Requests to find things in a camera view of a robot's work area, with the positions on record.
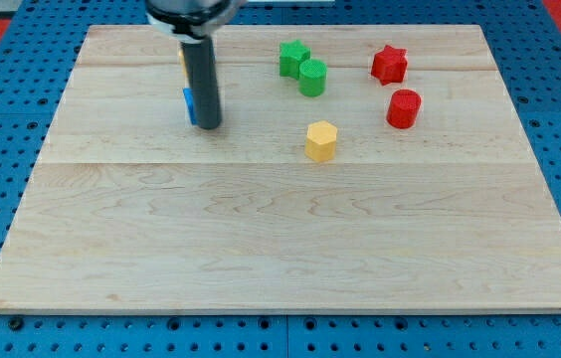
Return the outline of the grey robot end effector flange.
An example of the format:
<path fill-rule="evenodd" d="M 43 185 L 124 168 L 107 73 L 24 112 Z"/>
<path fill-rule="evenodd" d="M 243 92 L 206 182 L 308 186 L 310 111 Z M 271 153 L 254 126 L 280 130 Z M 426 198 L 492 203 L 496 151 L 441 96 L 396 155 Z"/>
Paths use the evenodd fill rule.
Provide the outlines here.
<path fill-rule="evenodd" d="M 145 0 L 148 23 L 177 38 L 207 38 L 228 24 L 247 0 Z"/>

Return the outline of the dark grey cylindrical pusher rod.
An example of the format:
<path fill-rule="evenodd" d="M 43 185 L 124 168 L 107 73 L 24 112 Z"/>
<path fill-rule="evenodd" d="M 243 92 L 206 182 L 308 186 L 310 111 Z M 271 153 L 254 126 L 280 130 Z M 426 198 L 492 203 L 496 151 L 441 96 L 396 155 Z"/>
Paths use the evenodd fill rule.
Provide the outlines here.
<path fill-rule="evenodd" d="M 199 128 L 212 130 L 222 123 L 216 59 L 211 37 L 198 43 L 182 43 L 193 113 Z"/>

